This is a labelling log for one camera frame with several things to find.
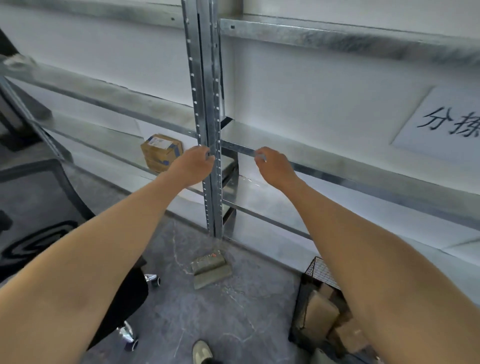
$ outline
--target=chair caster wheel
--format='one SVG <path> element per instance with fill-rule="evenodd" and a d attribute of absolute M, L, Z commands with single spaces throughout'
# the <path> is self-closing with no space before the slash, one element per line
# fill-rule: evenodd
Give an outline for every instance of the chair caster wheel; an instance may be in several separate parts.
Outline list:
<path fill-rule="evenodd" d="M 157 279 L 154 279 L 154 280 L 152 281 L 152 287 L 153 287 L 153 288 L 160 287 L 160 282 L 161 282 L 161 281 L 162 281 L 162 280 L 160 279 L 160 277 L 157 278 Z"/>
<path fill-rule="evenodd" d="M 133 342 L 128 342 L 125 345 L 125 351 L 126 352 L 133 352 L 138 346 L 138 339 L 135 339 Z"/>

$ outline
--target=office chair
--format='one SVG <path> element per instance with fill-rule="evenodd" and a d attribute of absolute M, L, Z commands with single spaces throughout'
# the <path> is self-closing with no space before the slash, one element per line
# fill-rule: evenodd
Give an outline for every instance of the office chair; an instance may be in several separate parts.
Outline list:
<path fill-rule="evenodd" d="M 0 171 L 0 284 L 42 251 L 93 218 L 93 212 L 73 189 L 56 159 Z M 138 337 L 127 319 L 143 304 L 148 282 L 160 285 L 155 274 L 143 274 L 140 257 L 120 285 L 89 349 L 117 330 L 134 351 Z"/>

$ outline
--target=shoe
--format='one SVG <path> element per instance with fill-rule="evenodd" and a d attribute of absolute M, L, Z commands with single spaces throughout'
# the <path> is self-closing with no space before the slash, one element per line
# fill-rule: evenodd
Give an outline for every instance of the shoe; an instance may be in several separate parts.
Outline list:
<path fill-rule="evenodd" d="M 198 340 L 192 349 L 193 364 L 202 364 L 205 359 L 213 358 L 212 351 L 203 340 Z"/>

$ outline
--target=forearm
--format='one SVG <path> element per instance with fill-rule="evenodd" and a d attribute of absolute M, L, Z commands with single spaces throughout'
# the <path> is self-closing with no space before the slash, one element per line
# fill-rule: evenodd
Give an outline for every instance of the forearm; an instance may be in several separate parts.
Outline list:
<path fill-rule="evenodd" d="M 72 353 L 78 355 L 86 349 L 118 287 L 181 186 L 167 173 L 158 177 L 57 241 L 0 290 L 0 301 L 4 300 L 0 324 L 15 328 L 0 335 L 1 341 L 26 340 L 33 346 L 40 342 L 22 354 L 11 346 L 18 362 L 31 352 L 37 363 L 67 363 L 67 358 L 75 357 Z M 38 333 L 28 330 L 34 324 L 57 343 L 55 354 L 45 353 L 35 337 Z M 9 346 L 1 349 L 8 356 Z"/>
<path fill-rule="evenodd" d="M 469 340 L 480 334 L 479 311 L 428 260 L 301 180 L 285 194 L 354 316 L 388 363 L 440 363 L 439 357 L 450 360 L 458 351 L 475 355 Z M 463 331 L 458 330 L 459 322 Z M 455 338 L 445 340 L 446 332 Z M 443 348 L 425 350 L 429 345 Z"/>

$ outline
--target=cardboard box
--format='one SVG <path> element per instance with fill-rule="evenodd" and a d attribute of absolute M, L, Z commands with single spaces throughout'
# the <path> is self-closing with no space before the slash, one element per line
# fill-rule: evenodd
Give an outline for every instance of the cardboard box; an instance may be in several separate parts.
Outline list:
<path fill-rule="evenodd" d="M 328 337 L 339 354 L 356 353 L 370 345 L 358 322 L 352 317 L 336 327 Z"/>
<path fill-rule="evenodd" d="M 338 308 L 328 298 L 318 291 L 313 291 L 297 319 L 296 326 L 315 346 L 318 346 L 325 340 L 339 315 Z"/>
<path fill-rule="evenodd" d="M 141 148 L 149 169 L 158 173 L 165 172 L 183 154 L 180 140 L 162 134 L 152 135 Z"/>

